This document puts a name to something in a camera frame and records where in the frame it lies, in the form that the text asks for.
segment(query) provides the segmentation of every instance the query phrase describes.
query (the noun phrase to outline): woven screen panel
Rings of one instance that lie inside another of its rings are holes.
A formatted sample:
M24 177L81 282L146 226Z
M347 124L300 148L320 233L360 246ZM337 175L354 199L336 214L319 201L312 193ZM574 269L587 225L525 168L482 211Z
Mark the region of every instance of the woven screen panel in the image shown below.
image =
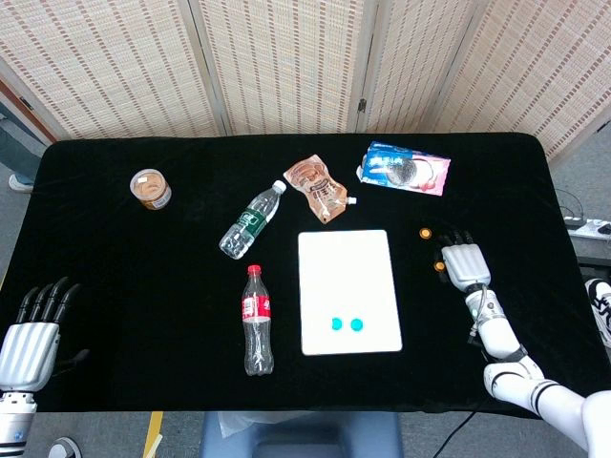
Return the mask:
M233 134L347 131L364 1L199 0Z
M437 132L518 131L557 155L611 102L611 1L495 0Z
M443 84L472 6L473 1L466 0L393 0L378 56L368 132L418 131Z
M6 0L0 56L73 138L218 135L179 0Z

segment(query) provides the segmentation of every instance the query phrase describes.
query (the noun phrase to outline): gray floor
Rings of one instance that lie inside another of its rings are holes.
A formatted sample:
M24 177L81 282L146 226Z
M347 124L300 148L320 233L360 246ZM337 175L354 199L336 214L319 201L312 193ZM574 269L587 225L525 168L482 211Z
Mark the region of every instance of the gray floor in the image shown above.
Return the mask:
M29 198L11 192L10 172L0 165L0 277L4 274ZM553 170L557 187L577 195L587 217L611 219L611 128L590 139L578 152ZM609 245L575 243L584 255L611 257ZM406 458L431 457L445 437L467 413L407 413L401 415ZM158 449L159 458L197 456L201 412L166 412ZM43 413L34 421L27 458L46 456L54 438L73 437L85 458L142 456L149 412ZM580 457L586 454L541 421L477 414L456 434L442 456L446 457Z

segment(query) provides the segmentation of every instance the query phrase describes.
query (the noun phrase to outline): white robotic arm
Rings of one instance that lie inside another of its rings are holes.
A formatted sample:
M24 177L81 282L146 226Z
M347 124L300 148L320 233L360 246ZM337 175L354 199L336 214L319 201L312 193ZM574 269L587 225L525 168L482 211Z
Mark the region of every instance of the white robotic arm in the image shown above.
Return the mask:
M497 363L484 369L491 396L526 408L588 451L590 458L611 456L611 391L583 399L570 389L544 378L541 369L519 343L496 294L488 289L491 275L479 246L462 243L441 250L452 284L467 294L475 333Z
M59 324L80 288L80 284L74 285L60 301L60 290L67 281L64 277L40 292L33 288L22 301L16 323L5 336L0 351L0 390L4 392L0 398L2 457L20 456L26 448L36 412L33 393L42 389L52 376L59 347ZM32 312L25 323L34 296Z

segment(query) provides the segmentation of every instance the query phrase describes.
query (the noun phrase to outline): red bottle label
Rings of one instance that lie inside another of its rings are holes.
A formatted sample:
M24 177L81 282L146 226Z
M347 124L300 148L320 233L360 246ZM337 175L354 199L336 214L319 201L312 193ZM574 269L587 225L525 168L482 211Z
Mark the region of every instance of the red bottle label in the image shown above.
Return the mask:
M271 318L271 308L267 296L256 296L242 299L242 319L267 317Z

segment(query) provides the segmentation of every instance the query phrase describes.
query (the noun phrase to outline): snack pouch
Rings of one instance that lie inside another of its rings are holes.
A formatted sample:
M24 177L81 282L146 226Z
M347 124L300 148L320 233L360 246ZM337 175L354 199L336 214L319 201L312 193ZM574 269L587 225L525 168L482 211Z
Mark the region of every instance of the snack pouch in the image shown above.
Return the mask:
M441 196L449 168L445 157L373 141L356 175L364 183Z
M301 160L284 172L290 185L307 197L309 208L323 223L340 215L354 198L347 198L348 191L328 174L325 163L314 155Z

